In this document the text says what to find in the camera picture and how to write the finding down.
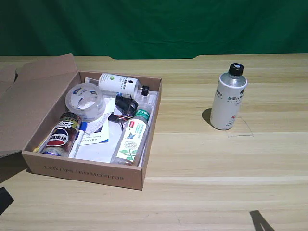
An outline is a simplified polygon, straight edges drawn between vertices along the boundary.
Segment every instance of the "black cap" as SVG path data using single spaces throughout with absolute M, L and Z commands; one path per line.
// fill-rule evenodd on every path
M 141 90 L 141 95 L 148 96 L 149 94 L 149 86 L 143 85 Z
M 229 74 L 233 76 L 241 76 L 243 74 L 244 66 L 238 63 L 230 65 Z

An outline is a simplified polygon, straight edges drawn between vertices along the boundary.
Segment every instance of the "open cardboard box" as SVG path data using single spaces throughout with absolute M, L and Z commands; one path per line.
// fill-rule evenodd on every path
M 101 73 L 78 71 L 73 55 L 67 54 L 25 64 L 14 83 L 7 75 L 12 72 L 0 75 L 0 81 L 8 82 L 0 92 L 0 153 L 22 150 L 35 174 L 142 190 L 161 98 L 160 78 L 125 75 L 158 92 L 142 162 L 136 167 L 32 152 L 67 111 L 67 92 L 85 77 L 99 79 Z

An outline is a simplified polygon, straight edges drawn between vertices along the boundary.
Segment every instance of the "box lid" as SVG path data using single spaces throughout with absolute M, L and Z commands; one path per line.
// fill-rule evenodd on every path
M 25 149 L 45 116 L 78 73 L 72 54 L 25 64 L 0 98 L 0 152 Z M 11 79 L 5 72 L 3 80 Z

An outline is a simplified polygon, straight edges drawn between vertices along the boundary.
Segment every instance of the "green backdrop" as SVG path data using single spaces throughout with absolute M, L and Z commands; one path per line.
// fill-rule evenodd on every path
M 308 0 L 1 0 L 0 55 L 308 53 Z

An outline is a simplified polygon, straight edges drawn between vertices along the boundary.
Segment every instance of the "wooden table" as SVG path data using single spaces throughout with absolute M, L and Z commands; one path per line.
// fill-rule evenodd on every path
M 0 68 L 39 58 L 0 57 Z M 249 84 L 234 127 L 219 131 L 205 121 L 206 109 L 232 62 L 244 65 Z M 261 231 L 261 216 L 275 231 L 308 230 L 308 54 L 84 56 L 76 63 L 163 79 L 144 189 L 23 170 L 0 184 L 14 198 L 0 216 L 1 231 Z M 11 157 L 6 171 L 22 166 Z

